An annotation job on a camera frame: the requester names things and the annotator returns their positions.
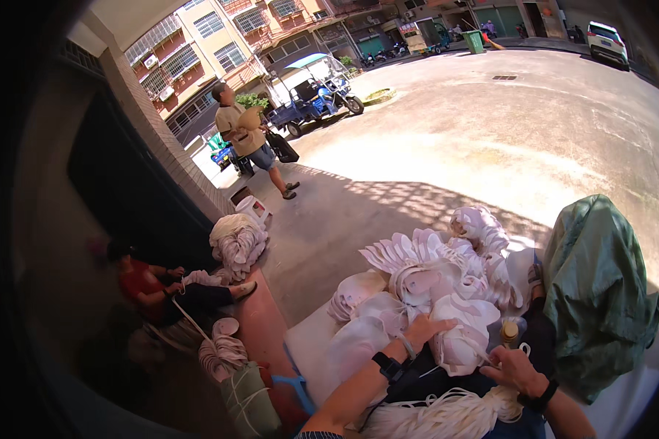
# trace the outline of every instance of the white car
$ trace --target white car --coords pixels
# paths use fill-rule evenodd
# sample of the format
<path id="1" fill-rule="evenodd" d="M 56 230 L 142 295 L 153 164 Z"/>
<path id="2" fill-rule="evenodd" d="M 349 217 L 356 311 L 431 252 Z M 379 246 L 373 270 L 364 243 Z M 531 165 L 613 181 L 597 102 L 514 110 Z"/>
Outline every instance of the white car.
<path id="1" fill-rule="evenodd" d="M 620 38 L 620 34 L 615 27 L 604 25 L 603 23 L 588 23 L 588 48 L 591 51 L 591 57 L 606 57 L 617 61 L 623 65 L 623 68 L 630 71 L 630 61 L 628 59 L 628 49 L 625 48 L 625 42 Z"/>

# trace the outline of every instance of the air conditioner unit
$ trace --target air conditioner unit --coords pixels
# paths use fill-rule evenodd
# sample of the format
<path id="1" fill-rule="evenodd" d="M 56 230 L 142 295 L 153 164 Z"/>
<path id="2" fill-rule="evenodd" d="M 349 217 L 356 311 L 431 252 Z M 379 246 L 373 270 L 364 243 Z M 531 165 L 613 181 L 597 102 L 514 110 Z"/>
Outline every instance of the air conditioner unit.
<path id="1" fill-rule="evenodd" d="M 144 66 L 147 67 L 148 69 L 151 69 L 154 64 L 158 63 L 159 59 L 156 57 L 156 55 L 151 55 L 150 57 L 147 58 L 146 61 L 144 61 Z"/>
<path id="2" fill-rule="evenodd" d="M 164 89 L 164 91 L 161 92 L 161 94 L 159 95 L 159 99 L 161 99 L 162 101 L 166 101 L 173 94 L 174 94 L 174 88 L 168 86 Z"/>

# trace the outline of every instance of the hand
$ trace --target hand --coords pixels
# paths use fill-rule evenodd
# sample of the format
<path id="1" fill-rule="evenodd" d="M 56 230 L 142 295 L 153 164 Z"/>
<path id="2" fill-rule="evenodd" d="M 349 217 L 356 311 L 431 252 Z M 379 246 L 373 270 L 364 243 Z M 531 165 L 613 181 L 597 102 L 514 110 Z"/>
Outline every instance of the hand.
<path id="1" fill-rule="evenodd" d="M 173 277 L 181 277 L 185 273 L 185 269 L 183 267 L 178 267 L 172 270 L 166 270 L 166 272 Z"/>
<path id="2" fill-rule="evenodd" d="M 516 389 L 530 398 L 539 398 L 547 390 L 549 380 L 535 370 L 522 350 L 496 346 L 491 351 L 491 362 L 499 364 L 500 370 L 482 366 L 479 372 L 501 386 Z"/>
<path id="3" fill-rule="evenodd" d="M 429 319 L 429 315 L 419 314 L 413 323 L 405 331 L 405 338 L 413 345 L 415 352 L 422 350 L 422 346 L 432 337 L 434 334 L 441 331 L 448 331 L 453 329 L 457 325 L 456 319 L 449 320 L 439 320 L 434 322 Z"/>
<path id="4" fill-rule="evenodd" d="M 169 293 L 169 294 L 171 294 L 171 293 L 177 294 L 177 293 L 179 293 L 182 289 L 183 289 L 183 284 L 181 284 L 181 283 L 179 283 L 179 282 L 174 282 L 174 283 L 172 283 L 171 285 L 169 285 L 169 286 L 167 286 L 166 288 L 164 288 L 164 291 L 166 291 L 166 292 Z"/>

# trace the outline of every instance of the black pants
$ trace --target black pants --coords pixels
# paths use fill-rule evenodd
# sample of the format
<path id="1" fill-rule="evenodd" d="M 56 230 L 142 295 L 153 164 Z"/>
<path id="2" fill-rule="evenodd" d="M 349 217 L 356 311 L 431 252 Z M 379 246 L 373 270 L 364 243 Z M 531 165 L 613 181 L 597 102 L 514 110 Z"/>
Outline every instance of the black pants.
<path id="1" fill-rule="evenodd" d="M 176 303 L 200 324 L 204 318 L 217 320 L 222 314 L 218 308 L 232 305 L 235 299 L 227 287 L 190 284 L 185 286 L 185 294 L 176 295 Z M 183 318 L 185 316 L 178 307 L 167 299 L 164 302 L 164 316 L 158 326 L 170 326 Z"/>

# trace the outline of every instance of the shoe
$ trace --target shoe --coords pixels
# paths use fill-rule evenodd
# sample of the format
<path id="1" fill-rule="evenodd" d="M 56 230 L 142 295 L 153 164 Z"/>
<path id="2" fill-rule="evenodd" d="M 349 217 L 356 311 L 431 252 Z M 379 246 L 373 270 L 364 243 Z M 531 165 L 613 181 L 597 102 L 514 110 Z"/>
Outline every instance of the shoe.
<path id="1" fill-rule="evenodd" d="M 239 287 L 242 289 L 242 293 L 236 297 L 237 302 L 251 295 L 254 291 L 256 291 L 257 286 L 258 284 L 256 283 L 255 280 L 251 282 L 247 282 L 245 284 L 241 284 Z"/>

